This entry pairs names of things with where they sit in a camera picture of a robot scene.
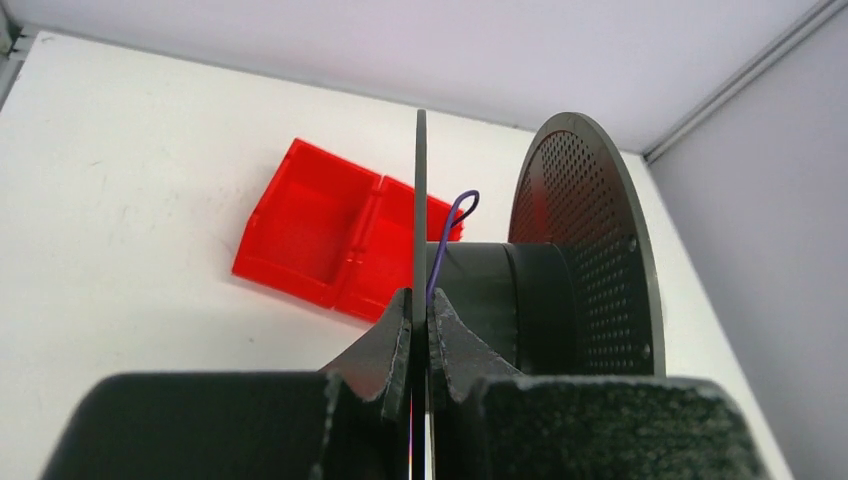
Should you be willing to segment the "black cable spool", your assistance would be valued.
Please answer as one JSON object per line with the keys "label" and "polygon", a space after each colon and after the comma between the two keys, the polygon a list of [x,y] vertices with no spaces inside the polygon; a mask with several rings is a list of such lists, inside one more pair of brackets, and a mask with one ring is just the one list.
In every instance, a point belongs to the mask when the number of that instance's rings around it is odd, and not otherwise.
{"label": "black cable spool", "polygon": [[[665,374],[656,266],[625,163],[592,118],[564,112],[533,138],[503,243],[415,248],[428,270],[413,338],[415,473],[437,479],[647,478],[662,450]],[[520,373],[429,409],[427,307],[447,295]]]}

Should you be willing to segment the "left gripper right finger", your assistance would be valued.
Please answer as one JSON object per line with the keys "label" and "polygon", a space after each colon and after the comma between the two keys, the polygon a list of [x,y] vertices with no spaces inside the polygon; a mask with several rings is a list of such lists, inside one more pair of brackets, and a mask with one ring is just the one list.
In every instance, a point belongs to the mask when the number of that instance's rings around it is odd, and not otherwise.
{"label": "left gripper right finger", "polygon": [[463,403],[479,380],[520,373],[465,325],[441,289],[427,307],[427,341],[428,404],[434,418]]}

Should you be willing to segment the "red two-compartment bin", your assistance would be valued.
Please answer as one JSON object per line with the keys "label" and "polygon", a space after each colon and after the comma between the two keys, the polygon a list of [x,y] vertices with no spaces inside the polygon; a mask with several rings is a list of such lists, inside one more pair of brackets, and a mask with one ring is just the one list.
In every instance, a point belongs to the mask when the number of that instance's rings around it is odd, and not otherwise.
{"label": "red two-compartment bin", "polygon": [[413,284],[414,189],[302,139],[247,220],[232,273],[376,322]]}

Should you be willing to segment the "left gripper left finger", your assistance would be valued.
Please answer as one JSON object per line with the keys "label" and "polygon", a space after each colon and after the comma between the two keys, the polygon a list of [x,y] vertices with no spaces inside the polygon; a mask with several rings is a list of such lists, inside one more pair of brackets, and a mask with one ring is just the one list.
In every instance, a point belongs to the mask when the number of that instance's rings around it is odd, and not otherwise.
{"label": "left gripper left finger", "polygon": [[408,414],[411,303],[411,289],[396,290],[378,321],[321,368],[323,372],[340,376],[385,422],[398,422]]}

